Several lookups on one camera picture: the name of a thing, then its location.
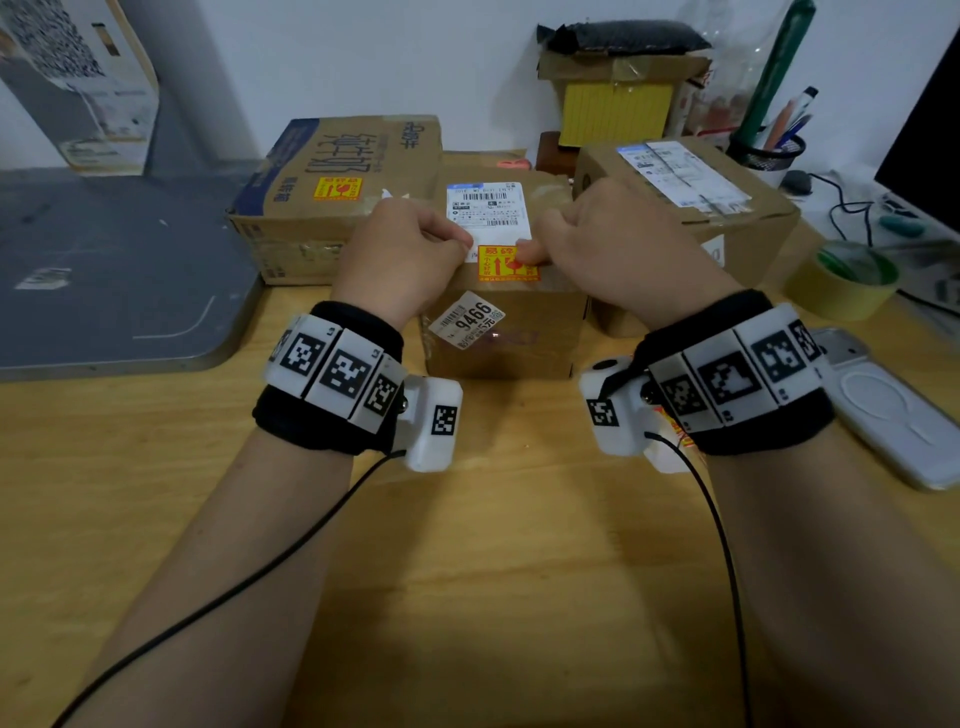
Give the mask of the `yellow tape roll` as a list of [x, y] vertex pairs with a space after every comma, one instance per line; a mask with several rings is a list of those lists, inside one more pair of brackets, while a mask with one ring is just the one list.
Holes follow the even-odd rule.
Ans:
[[831, 240], [810, 254], [783, 285], [786, 298], [823, 319], [869, 319], [899, 290], [902, 272], [865, 245]]

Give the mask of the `person's right hand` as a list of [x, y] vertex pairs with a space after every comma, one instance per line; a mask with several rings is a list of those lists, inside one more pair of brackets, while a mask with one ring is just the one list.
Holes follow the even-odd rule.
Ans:
[[652, 195], [616, 178], [542, 213], [531, 231], [570, 282], [649, 331], [743, 290]]

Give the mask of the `person's right forearm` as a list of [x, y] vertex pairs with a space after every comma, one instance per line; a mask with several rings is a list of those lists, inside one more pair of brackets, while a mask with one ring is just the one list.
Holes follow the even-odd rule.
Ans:
[[707, 455], [740, 587], [803, 728], [960, 728], [960, 576], [833, 425]]

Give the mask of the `black monitor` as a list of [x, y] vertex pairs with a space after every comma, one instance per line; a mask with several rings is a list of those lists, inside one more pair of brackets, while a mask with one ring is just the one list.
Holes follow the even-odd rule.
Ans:
[[960, 29], [874, 180], [960, 241]]

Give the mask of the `green rod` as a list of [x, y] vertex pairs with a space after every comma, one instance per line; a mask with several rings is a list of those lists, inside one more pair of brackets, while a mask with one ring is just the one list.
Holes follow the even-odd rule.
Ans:
[[736, 145], [751, 147], [756, 140], [816, 11], [813, 0], [792, 0], [787, 7], [743, 122], [730, 136], [730, 148]]

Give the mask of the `pens bundle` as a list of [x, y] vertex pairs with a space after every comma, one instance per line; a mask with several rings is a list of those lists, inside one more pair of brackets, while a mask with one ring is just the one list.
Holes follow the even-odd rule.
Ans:
[[756, 142], [757, 148], [764, 151], [780, 148], [783, 145], [782, 139], [800, 123], [818, 94], [818, 88], [808, 86], [798, 96], [786, 103], [771, 124], [763, 131], [760, 140]]

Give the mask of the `small labelled cardboard box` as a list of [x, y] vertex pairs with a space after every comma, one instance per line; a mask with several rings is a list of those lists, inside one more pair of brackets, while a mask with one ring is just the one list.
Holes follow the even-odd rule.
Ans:
[[562, 176], [454, 165], [436, 205], [473, 246], [444, 293], [420, 315], [429, 376], [449, 380], [566, 380], [589, 297], [552, 265], [523, 265], [517, 244], [542, 213], [572, 200]]

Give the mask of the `cardboard box with blue print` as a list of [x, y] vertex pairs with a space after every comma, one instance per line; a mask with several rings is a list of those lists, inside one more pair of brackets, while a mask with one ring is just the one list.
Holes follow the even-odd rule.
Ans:
[[294, 119], [226, 216], [266, 285], [330, 285], [342, 248], [382, 199], [433, 198], [442, 157], [435, 115]]

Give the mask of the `grey board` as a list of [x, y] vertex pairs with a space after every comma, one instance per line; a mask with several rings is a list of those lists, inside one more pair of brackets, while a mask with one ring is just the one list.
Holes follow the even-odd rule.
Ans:
[[225, 214], [249, 175], [0, 173], [0, 383], [227, 361], [264, 288]]

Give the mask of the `black plastic bag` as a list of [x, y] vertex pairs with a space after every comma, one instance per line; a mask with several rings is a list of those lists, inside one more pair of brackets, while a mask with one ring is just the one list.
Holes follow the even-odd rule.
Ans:
[[713, 48], [687, 23], [678, 20], [578, 22], [553, 29], [538, 25], [536, 43], [563, 56], [681, 56]]

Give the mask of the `cardboard box with white label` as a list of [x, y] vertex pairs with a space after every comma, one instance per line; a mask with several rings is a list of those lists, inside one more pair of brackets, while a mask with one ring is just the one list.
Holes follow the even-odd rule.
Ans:
[[780, 191], [697, 137], [583, 146], [573, 197], [604, 178], [647, 190], [748, 288], [762, 284], [801, 218]]

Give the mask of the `person's left hand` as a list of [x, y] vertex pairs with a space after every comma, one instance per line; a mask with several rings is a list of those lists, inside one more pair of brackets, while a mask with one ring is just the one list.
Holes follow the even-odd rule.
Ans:
[[378, 201], [343, 247], [330, 294], [331, 301], [364, 310], [399, 332], [444, 293], [463, 264], [421, 234], [410, 203], [421, 201]]

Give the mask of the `white power bank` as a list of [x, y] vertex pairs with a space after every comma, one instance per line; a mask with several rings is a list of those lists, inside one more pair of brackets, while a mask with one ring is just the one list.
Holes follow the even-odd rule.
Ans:
[[845, 329], [811, 334], [829, 364], [824, 386], [844, 425], [912, 487], [960, 488], [960, 422], [874, 361]]

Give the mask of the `person's left forearm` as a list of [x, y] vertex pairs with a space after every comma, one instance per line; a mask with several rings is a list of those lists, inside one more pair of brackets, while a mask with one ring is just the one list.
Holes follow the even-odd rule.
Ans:
[[[88, 669], [91, 683], [252, 577], [349, 491], [354, 456], [250, 433]], [[279, 728], [329, 569], [334, 523], [119, 671], [65, 728]]]

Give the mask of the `black wristband with marker tiles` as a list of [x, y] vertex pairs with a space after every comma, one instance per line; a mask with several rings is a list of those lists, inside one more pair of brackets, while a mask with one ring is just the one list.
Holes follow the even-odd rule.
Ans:
[[743, 290], [649, 333], [632, 363], [704, 455], [785, 450], [834, 422], [814, 342], [789, 304]]
[[294, 318], [270, 355], [252, 417], [309, 451], [389, 455], [406, 370], [403, 337], [378, 316], [335, 300]]

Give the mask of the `cardboard box with yellow panel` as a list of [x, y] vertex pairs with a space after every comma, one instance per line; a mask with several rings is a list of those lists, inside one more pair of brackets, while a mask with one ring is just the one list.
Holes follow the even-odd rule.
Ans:
[[659, 140], [675, 92], [703, 77], [712, 51], [685, 54], [560, 54], [542, 50], [537, 78], [558, 97], [558, 147]]

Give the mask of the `large printed carton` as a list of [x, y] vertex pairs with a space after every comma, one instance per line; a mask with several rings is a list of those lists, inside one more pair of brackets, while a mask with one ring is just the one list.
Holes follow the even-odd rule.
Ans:
[[0, 81], [78, 175], [145, 174], [160, 83], [119, 0], [0, 0]]

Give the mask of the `black mesh pen holder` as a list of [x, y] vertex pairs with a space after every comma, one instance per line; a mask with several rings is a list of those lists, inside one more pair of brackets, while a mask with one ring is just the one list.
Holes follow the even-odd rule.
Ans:
[[807, 150], [807, 143], [799, 136], [787, 140], [781, 147], [765, 150], [752, 147], [731, 135], [726, 155], [771, 188], [779, 188], [794, 162]]

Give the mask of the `clear plastic bag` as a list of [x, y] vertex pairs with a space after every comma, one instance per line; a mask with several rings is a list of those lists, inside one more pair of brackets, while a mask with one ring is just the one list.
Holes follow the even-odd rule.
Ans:
[[666, 137], [719, 148], [743, 122], [790, 0], [685, 0], [678, 19], [709, 43], [694, 52], [709, 66], [674, 93]]

